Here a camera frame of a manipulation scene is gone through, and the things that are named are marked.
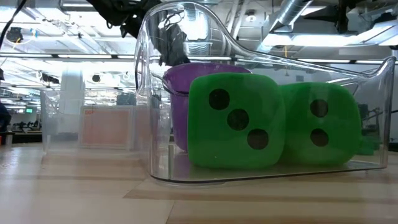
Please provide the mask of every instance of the purple plastic cup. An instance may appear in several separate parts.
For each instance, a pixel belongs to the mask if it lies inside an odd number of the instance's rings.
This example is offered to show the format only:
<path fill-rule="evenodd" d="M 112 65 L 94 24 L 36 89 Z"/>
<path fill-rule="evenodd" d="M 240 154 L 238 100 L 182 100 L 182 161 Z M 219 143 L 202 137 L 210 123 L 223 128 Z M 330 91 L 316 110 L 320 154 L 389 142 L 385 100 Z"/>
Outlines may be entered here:
<path fill-rule="evenodd" d="M 173 91 L 188 93 L 194 79 L 214 73 L 251 73 L 249 70 L 234 65 L 220 63 L 186 63 L 168 69 L 164 80 Z M 176 145 L 187 151 L 188 129 L 188 97 L 171 94 L 171 110 L 174 141 Z"/>

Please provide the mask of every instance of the green die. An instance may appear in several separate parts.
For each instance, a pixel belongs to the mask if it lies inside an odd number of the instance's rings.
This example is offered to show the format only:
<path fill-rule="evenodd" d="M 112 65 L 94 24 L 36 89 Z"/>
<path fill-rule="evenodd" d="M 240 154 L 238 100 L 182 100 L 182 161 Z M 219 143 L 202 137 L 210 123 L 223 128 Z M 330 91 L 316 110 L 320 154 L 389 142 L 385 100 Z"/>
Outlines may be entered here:
<path fill-rule="evenodd" d="M 361 118 L 348 90 L 330 83 L 280 86 L 286 107 L 281 161 L 333 166 L 349 161 L 361 145 Z"/>
<path fill-rule="evenodd" d="M 257 169 L 279 160 L 285 107 L 270 78 L 247 73 L 199 77 L 188 100 L 188 155 L 193 164 Z"/>

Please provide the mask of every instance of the clear plastic bin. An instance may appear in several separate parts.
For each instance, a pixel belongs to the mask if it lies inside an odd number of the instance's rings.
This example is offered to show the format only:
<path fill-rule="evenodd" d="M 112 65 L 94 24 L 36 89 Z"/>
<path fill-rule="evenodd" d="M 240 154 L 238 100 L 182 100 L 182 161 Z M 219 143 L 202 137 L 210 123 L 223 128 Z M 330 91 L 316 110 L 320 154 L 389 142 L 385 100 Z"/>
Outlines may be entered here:
<path fill-rule="evenodd" d="M 198 184 L 387 166 L 394 57 L 357 73 L 249 51 L 207 7 L 188 1 L 147 13 L 136 57 L 143 113 L 134 132 L 146 134 L 134 145 L 156 179 Z M 235 69 L 217 69 L 225 66 Z M 187 126 L 176 121 L 184 113 Z M 168 138 L 170 123 L 174 138 L 186 139 Z"/>
<path fill-rule="evenodd" d="M 44 151 L 132 152 L 136 107 L 125 96 L 122 90 L 41 91 Z"/>

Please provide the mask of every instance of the light wood surface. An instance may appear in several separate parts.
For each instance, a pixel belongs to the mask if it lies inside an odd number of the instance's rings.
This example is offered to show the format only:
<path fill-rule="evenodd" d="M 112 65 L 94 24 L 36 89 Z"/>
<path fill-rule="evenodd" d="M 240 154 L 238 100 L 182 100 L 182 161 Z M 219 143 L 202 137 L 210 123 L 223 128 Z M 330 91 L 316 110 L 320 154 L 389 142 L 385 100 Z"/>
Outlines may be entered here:
<path fill-rule="evenodd" d="M 398 223 L 398 154 L 384 170 L 176 187 L 123 153 L 0 148 L 0 223 Z"/>

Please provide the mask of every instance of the black dot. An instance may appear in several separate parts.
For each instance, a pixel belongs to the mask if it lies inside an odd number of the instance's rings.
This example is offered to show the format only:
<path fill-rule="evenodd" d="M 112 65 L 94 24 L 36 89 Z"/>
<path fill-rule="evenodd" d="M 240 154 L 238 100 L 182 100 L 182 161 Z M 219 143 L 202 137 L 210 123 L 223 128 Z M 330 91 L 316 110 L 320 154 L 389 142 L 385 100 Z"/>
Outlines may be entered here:
<path fill-rule="evenodd" d="M 310 105 L 310 109 L 312 114 L 315 116 L 322 118 L 328 114 L 329 106 L 325 100 L 314 100 Z"/>
<path fill-rule="evenodd" d="M 233 130 L 242 131 L 249 125 L 249 115 L 242 109 L 232 110 L 228 115 L 227 123 Z"/>
<path fill-rule="evenodd" d="M 311 141 L 316 146 L 326 146 L 329 143 L 329 136 L 324 130 L 317 128 L 311 132 Z"/>
<path fill-rule="evenodd" d="M 253 129 L 248 134 L 248 144 L 252 149 L 264 149 L 268 145 L 268 133 L 262 129 Z"/>
<path fill-rule="evenodd" d="M 209 104 L 214 110 L 223 110 L 229 105 L 229 94 L 226 90 L 216 89 L 209 94 Z"/>

